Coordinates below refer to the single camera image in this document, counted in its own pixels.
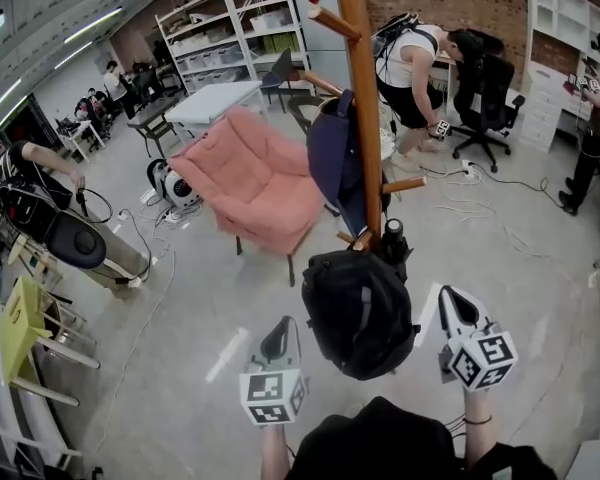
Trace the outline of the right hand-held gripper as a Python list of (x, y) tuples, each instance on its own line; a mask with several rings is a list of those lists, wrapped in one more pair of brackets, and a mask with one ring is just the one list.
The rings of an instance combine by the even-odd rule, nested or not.
[(510, 333), (491, 323), (480, 300), (457, 287), (440, 289), (438, 308), (448, 339), (438, 355), (442, 382), (458, 380), (467, 392), (501, 384), (518, 362)]

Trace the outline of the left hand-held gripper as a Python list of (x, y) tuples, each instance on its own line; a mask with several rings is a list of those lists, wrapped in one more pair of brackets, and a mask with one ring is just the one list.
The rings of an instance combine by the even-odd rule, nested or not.
[(239, 375), (240, 403), (256, 426), (294, 423), (308, 396), (296, 320), (283, 316)]

